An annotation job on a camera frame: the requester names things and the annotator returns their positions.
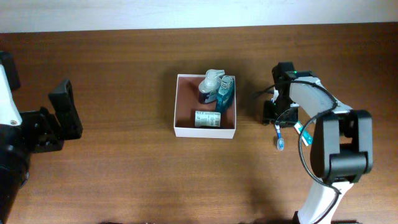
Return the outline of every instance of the box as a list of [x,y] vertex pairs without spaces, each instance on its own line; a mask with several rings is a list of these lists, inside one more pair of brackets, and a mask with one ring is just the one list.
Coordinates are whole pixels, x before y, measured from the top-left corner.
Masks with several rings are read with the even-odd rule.
[[177,76],[175,92],[174,131],[176,137],[232,139],[236,130],[236,82],[232,105],[221,115],[221,129],[195,128],[196,111],[215,111],[216,101],[203,105],[199,103],[199,84],[206,75]]

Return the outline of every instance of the cardboard box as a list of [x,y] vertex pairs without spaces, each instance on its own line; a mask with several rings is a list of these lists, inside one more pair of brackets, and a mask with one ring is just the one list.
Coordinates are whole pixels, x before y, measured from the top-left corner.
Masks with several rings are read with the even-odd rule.
[[236,130],[236,82],[232,105],[221,115],[221,129],[195,128],[196,111],[215,111],[216,101],[207,105],[199,103],[198,86],[206,75],[177,76],[175,93],[174,131],[176,137],[232,139]]

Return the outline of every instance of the white wall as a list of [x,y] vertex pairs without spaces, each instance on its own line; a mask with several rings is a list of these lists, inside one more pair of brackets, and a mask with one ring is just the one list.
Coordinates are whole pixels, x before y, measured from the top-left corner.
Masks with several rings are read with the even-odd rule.
[[0,32],[398,21],[398,0],[0,0]]

